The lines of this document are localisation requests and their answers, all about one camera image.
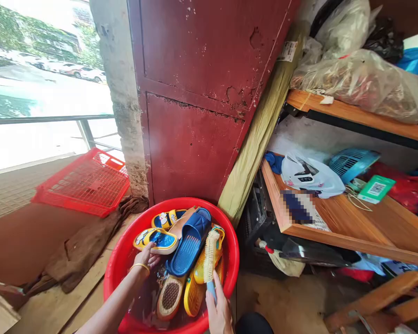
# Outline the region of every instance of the slipper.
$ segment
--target slipper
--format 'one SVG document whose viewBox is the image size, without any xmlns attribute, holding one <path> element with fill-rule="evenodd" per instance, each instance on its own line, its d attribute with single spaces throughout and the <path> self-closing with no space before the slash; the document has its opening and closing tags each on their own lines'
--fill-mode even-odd
<svg viewBox="0 0 418 334">
<path fill-rule="evenodd" d="M 169 275 L 158 297 L 156 315 L 161 321 L 171 320 L 178 312 L 186 277 Z"/>
<path fill-rule="evenodd" d="M 157 244 L 151 249 L 152 254 L 167 255 L 173 253 L 178 247 L 178 238 L 158 227 L 142 231 L 133 241 L 133 246 L 142 251 L 150 241 Z"/>
<path fill-rule="evenodd" d="M 223 285 L 224 282 L 224 260 L 218 262 L 215 268 L 218 278 Z M 188 316 L 196 317 L 200 311 L 201 303 L 206 295 L 206 285 L 197 284 L 194 278 L 194 272 L 191 271 L 186 282 L 186 289 L 184 290 L 184 309 Z"/>
<path fill-rule="evenodd" d="M 199 208 L 184 224 L 178 248 L 171 261 L 167 260 L 166 269 L 175 276 L 189 273 L 198 254 L 204 247 L 204 241 L 210 230 L 210 213 Z"/>
<path fill-rule="evenodd" d="M 217 240 L 216 248 L 215 248 L 215 254 L 214 254 L 214 262 L 215 267 L 218 264 L 218 261 L 222 257 L 223 250 L 222 250 L 222 243 L 224 239 L 224 229 L 218 225 L 212 224 L 212 230 L 215 230 L 220 234 L 220 238 Z M 198 261 L 196 262 L 195 268 L 194 268 L 194 278 L 197 284 L 204 284 L 204 260 L 206 259 L 206 249 L 203 248 L 203 251 L 200 254 L 200 257 L 198 258 Z"/>
<path fill-rule="evenodd" d="M 152 227 L 164 228 L 167 231 L 186 213 L 186 211 L 186 209 L 181 209 L 162 212 L 153 217 Z"/>
<path fill-rule="evenodd" d="M 181 216 L 181 218 L 179 218 L 179 220 L 176 221 L 175 224 L 171 227 L 169 233 L 175 234 L 178 240 L 181 239 L 184 224 L 187 223 L 192 214 L 194 214 L 199 208 L 199 206 L 193 206 L 188 209 L 184 215 Z"/>
</svg>

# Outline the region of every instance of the bracelet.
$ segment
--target bracelet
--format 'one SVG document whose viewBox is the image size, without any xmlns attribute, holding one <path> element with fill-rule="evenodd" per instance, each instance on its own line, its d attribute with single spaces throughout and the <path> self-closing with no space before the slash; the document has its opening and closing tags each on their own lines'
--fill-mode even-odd
<svg viewBox="0 0 418 334">
<path fill-rule="evenodd" d="M 144 263 L 136 263 L 136 264 L 132 265 L 130 267 L 129 271 L 131 271 L 133 269 L 133 267 L 136 267 L 137 265 L 140 265 L 141 267 L 146 268 L 147 269 L 147 276 L 150 275 L 150 269 Z"/>
</svg>

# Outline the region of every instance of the small fan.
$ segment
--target small fan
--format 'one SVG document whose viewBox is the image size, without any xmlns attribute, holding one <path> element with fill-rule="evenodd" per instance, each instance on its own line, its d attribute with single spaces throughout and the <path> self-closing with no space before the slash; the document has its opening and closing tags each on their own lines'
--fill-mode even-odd
<svg viewBox="0 0 418 334">
<path fill-rule="evenodd" d="M 347 148 L 331 158 L 329 166 L 339 175 L 345 185 L 353 187 L 350 182 L 358 175 L 364 173 L 380 156 L 375 151 Z"/>
</svg>

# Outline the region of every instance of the red metal door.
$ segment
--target red metal door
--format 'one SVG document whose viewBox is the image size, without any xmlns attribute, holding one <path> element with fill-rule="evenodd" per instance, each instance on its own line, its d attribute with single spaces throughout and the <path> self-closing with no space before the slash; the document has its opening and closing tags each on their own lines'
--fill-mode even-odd
<svg viewBox="0 0 418 334">
<path fill-rule="evenodd" d="M 297 0 L 129 0 L 151 203 L 218 201 Z"/>
</svg>

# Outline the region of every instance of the concrete pillar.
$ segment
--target concrete pillar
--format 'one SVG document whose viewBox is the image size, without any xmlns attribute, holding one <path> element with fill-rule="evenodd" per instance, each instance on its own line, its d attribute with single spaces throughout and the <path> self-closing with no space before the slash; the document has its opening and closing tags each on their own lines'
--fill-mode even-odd
<svg viewBox="0 0 418 334">
<path fill-rule="evenodd" d="M 134 195 L 148 196 L 127 0 L 90 0 L 90 8 L 100 37 L 101 56 L 131 191 Z"/>
</svg>

